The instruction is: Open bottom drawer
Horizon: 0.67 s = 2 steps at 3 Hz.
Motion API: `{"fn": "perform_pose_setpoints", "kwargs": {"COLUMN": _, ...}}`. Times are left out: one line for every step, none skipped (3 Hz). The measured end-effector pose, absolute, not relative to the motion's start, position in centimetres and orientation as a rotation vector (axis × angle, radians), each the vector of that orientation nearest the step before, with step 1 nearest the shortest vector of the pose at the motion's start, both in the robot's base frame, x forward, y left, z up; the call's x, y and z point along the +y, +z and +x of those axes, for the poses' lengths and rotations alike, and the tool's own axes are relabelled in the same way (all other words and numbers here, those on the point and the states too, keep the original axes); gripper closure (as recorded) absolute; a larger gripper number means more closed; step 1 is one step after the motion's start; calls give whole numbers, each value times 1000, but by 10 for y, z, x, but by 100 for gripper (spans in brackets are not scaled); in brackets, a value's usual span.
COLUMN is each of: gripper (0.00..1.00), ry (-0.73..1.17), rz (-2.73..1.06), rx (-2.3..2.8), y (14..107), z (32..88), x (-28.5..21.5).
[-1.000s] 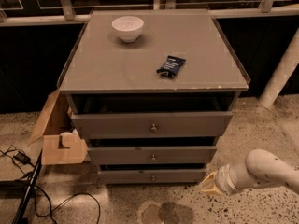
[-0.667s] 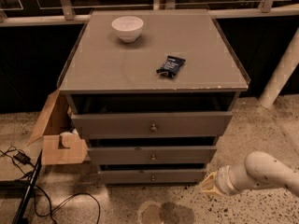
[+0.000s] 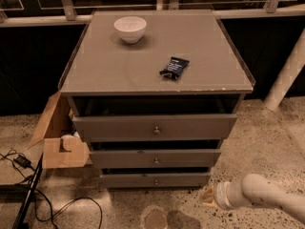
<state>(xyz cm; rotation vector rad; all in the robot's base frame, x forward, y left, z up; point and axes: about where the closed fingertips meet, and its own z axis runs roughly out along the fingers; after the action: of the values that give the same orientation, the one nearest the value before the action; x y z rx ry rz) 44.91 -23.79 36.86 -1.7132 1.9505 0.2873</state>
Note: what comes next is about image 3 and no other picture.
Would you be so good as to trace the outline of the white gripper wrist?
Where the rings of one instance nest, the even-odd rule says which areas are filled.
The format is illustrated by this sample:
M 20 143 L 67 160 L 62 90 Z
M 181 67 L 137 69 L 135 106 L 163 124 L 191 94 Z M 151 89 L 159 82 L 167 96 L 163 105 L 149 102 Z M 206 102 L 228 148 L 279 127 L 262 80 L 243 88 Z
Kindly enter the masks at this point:
M 236 182 L 219 182 L 215 187 L 209 186 L 201 195 L 204 205 L 215 206 L 215 203 L 222 209 L 232 210 L 241 207 L 244 203 L 241 185 Z

